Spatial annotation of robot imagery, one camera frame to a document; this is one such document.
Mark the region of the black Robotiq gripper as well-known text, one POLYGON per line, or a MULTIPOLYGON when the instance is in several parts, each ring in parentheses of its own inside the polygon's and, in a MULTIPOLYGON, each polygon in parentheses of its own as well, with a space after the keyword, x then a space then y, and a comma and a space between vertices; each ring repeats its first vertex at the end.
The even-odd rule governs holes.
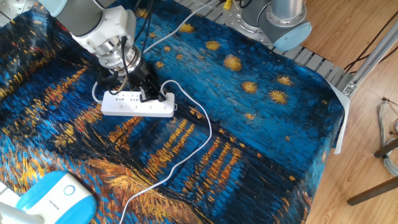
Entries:
POLYGON ((141 93, 140 101, 142 103, 151 99, 160 102, 166 100, 166 97, 160 90, 159 79, 157 78, 153 64, 148 62, 144 57, 141 57, 140 62, 127 77, 130 85, 139 88, 141 93))

